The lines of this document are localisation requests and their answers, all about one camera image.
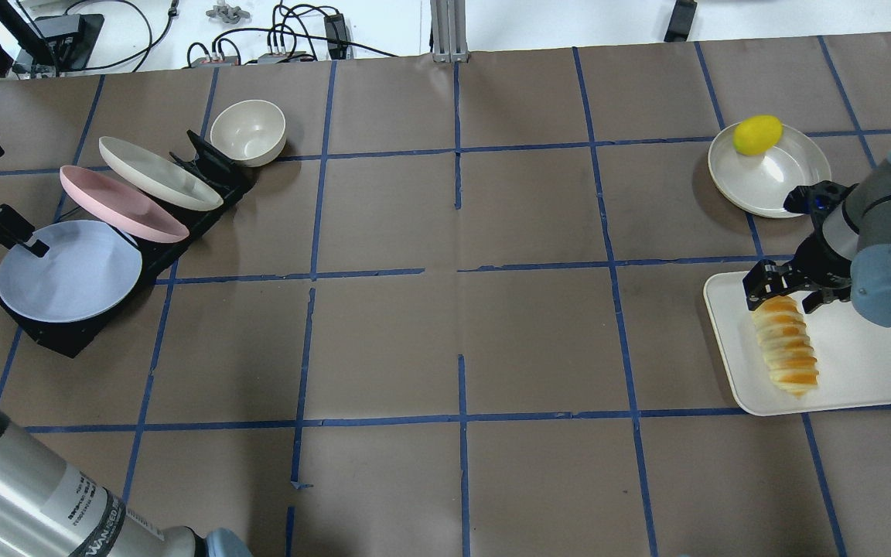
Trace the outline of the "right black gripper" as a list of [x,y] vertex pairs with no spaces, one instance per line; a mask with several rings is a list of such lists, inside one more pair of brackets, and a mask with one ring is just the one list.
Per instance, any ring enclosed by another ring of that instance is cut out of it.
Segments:
[[801,301],[803,313],[835,301],[851,300],[852,261],[828,246],[822,236],[807,236],[789,263],[779,265],[772,260],[758,261],[742,279],[747,310],[753,313],[763,303],[796,292],[804,278],[803,290],[809,295]]

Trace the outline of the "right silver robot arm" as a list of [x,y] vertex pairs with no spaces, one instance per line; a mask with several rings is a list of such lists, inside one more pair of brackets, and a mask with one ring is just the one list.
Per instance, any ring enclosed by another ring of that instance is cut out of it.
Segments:
[[764,258],[747,272],[747,308],[804,290],[804,313],[848,301],[864,320],[891,327],[891,151],[860,183],[799,186],[783,208],[808,215],[814,230],[787,263]]

